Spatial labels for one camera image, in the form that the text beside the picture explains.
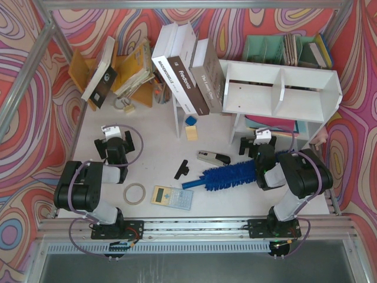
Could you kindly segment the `blue microfiber duster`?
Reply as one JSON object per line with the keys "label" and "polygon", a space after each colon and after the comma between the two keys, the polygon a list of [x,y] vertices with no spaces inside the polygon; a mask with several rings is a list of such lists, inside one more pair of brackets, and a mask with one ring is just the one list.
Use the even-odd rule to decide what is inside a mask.
{"label": "blue microfiber duster", "polygon": [[277,158],[285,153],[289,151],[273,154],[257,153],[249,161],[205,170],[198,180],[183,183],[182,188],[189,189],[204,185],[207,191],[218,191],[252,182],[256,182],[262,190],[282,187],[283,185],[268,186],[264,174],[272,169],[277,163]]}

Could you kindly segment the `black binder clip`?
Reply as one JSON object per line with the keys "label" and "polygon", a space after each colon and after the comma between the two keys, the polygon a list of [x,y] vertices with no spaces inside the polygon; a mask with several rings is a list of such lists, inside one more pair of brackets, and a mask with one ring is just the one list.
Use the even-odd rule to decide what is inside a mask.
{"label": "black binder clip", "polygon": [[176,174],[174,175],[174,179],[175,180],[179,180],[179,178],[184,175],[184,176],[187,176],[187,174],[189,173],[190,169],[188,167],[188,160],[184,159],[180,165],[180,167],[178,168]]}

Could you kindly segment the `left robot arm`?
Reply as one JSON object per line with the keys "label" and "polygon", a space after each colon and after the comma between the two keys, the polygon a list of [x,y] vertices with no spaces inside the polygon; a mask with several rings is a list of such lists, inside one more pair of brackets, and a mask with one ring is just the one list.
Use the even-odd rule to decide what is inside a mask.
{"label": "left robot arm", "polygon": [[126,231],[123,213],[101,199],[103,184],[122,184],[128,173],[126,154],[135,150],[129,131],[118,127],[104,129],[105,138],[94,144],[99,162],[69,161],[58,181],[54,205],[75,212],[92,221],[93,239],[120,237]]}

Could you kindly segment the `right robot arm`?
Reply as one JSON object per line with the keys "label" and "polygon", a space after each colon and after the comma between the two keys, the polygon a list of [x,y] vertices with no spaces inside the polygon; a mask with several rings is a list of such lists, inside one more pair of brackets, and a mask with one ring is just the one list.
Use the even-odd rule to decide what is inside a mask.
{"label": "right robot arm", "polygon": [[239,154],[246,150],[254,161],[256,183],[264,191],[288,186],[277,205],[272,206],[264,219],[251,219],[243,227],[250,238],[299,238],[302,236],[298,213],[313,198],[333,186],[333,176],[311,149],[298,152],[275,152],[276,138],[256,144],[241,138]]}

